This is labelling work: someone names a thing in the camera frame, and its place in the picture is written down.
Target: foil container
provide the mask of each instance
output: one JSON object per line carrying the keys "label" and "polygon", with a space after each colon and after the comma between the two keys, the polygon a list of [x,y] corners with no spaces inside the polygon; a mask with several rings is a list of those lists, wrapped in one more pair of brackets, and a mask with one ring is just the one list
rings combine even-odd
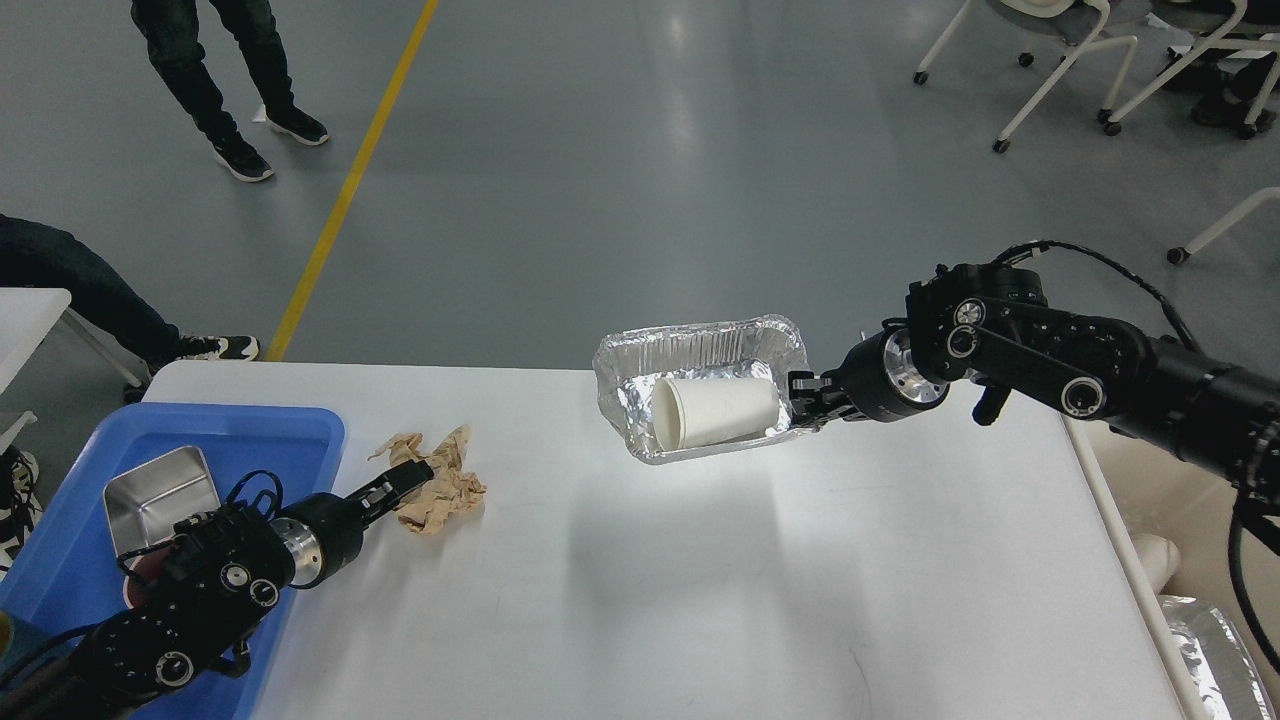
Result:
{"label": "foil container", "polygon": [[[791,427],[787,373],[808,370],[804,341],[782,315],[644,328],[600,341],[591,361],[600,414],[631,455],[649,465],[762,447],[813,432]],[[760,437],[663,452],[653,432],[653,391],[662,378],[767,378],[778,388],[778,421]]]}
{"label": "foil container", "polygon": [[1212,605],[1160,596],[1160,609],[1213,720],[1276,720],[1235,625]]}

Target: person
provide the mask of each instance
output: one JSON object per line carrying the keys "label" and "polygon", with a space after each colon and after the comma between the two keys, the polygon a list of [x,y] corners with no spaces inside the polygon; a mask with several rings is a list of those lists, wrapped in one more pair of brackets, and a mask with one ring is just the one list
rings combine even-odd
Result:
{"label": "person", "polygon": [[[268,126],[302,145],[321,145],[329,131],[293,104],[284,45],[268,0],[210,0],[239,44],[248,74],[266,106]],[[196,0],[133,0],[133,23],[147,41],[147,58],[182,109],[214,146],[214,158],[236,179],[264,181],[274,172],[244,141],[223,110],[223,95],[205,68]]]}
{"label": "person", "polygon": [[[1216,13],[1224,18],[1234,12],[1230,0],[1185,0],[1180,4]],[[1251,0],[1242,22],[1280,26],[1280,0]],[[1192,120],[1197,124],[1225,128],[1238,128],[1244,124],[1244,118],[1262,91],[1267,73],[1276,63],[1276,54],[1268,53],[1263,58],[1249,61],[1233,76],[1219,67],[1219,61],[1233,53],[1234,50],[1207,50],[1165,85],[1169,90],[1201,94],[1201,100],[1192,109]],[[1275,124],[1275,113],[1263,109],[1258,119],[1254,120],[1254,126],[1258,132],[1266,132]]]}
{"label": "person", "polygon": [[0,214],[0,287],[61,287],[72,310],[106,331],[152,374],[174,360],[253,360],[252,336],[189,336],[160,316],[72,233]]}
{"label": "person", "polygon": [[[259,354],[252,336],[182,334],[69,232],[3,214],[0,287],[67,288],[72,310],[114,336],[152,374],[174,360],[253,360]],[[0,578],[40,519],[38,477],[32,454],[17,447],[0,452]]]}

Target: black jeans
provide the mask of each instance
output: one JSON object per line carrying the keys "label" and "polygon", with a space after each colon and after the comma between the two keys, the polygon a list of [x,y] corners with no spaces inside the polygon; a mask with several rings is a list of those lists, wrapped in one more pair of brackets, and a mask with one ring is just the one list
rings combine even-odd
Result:
{"label": "black jeans", "polygon": [[[239,44],[248,74],[268,113],[293,105],[293,82],[275,17],[268,0],[210,0]],[[223,110],[223,94],[205,68],[196,0],[133,0],[133,23],[147,38],[147,56],[182,109],[210,141],[236,135],[236,120]]]}
{"label": "black jeans", "polygon": [[[1230,15],[1235,10],[1230,0],[1196,0],[1192,6],[1221,15]],[[1263,26],[1280,24],[1280,0],[1249,0],[1249,9],[1244,12],[1244,22]],[[1208,63],[1216,63],[1233,53],[1235,51],[1210,50],[1202,58]],[[1276,55],[1271,53],[1240,68],[1240,72],[1235,73],[1231,78],[1231,95],[1244,101],[1257,97],[1258,91],[1262,90],[1262,83],[1267,79],[1267,73],[1271,72],[1271,67],[1275,63]]]}
{"label": "black jeans", "polygon": [[0,215],[0,287],[67,288],[72,310],[142,360],[163,365],[178,354],[178,328],[67,231]]}

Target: blue plastic tray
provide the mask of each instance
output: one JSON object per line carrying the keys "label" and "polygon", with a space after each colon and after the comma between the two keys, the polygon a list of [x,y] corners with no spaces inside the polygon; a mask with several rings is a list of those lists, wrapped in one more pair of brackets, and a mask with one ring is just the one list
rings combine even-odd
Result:
{"label": "blue plastic tray", "polygon": [[[333,487],[343,436],[342,420],[319,407],[142,402],[116,410],[93,430],[0,583],[0,607],[49,634],[124,610],[124,578],[115,568],[102,510],[102,487],[118,474],[193,445],[204,451],[219,496],[246,473],[265,469],[280,477],[287,505]],[[232,680],[205,673],[131,717],[247,719],[293,592],[282,593],[280,603],[250,638],[253,665],[248,674]]]}

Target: yellow floor line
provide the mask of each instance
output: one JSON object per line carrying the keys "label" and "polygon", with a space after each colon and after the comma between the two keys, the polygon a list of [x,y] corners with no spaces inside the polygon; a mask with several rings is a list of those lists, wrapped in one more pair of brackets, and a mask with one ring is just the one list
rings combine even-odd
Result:
{"label": "yellow floor line", "polygon": [[417,17],[413,33],[410,35],[408,42],[404,45],[404,51],[401,53],[399,63],[396,64],[396,72],[392,73],[392,79],[387,83],[387,91],[383,92],[383,100],[378,104],[378,111],[374,113],[374,122],[369,124],[369,129],[365,132],[365,140],[360,143],[356,159],[351,163],[351,170],[347,172],[347,179],[342,183],[342,190],[338,192],[338,199],[333,202],[333,209],[329,210],[329,219],[325,220],[324,229],[320,231],[320,237],[311,250],[307,266],[302,270],[302,277],[298,279],[297,287],[293,288],[293,297],[289,299],[289,305],[284,309],[284,315],[280,318],[280,324],[275,328],[275,336],[271,338],[271,345],[266,348],[264,360],[283,360],[284,351],[289,348],[289,341],[293,340],[293,331],[298,329],[302,311],[306,310],[307,300],[311,299],[311,291],[315,290],[316,281],[320,279],[320,272],[324,270],[324,264],[329,259],[329,251],[333,250],[333,242],[342,229],[342,222],[347,218],[351,201],[356,197],[356,190],[360,187],[361,178],[365,177],[365,168],[369,167],[369,159],[374,156],[374,149],[378,147],[378,140],[383,136],[387,118],[392,114],[392,108],[396,106],[396,97],[399,95],[401,86],[404,85],[404,77],[408,74],[410,65],[413,64],[417,46],[422,42],[426,26],[431,24],[431,15],[435,14],[438,4],[439,0],[428,0],[426,5],[422,6],[422,14]]}

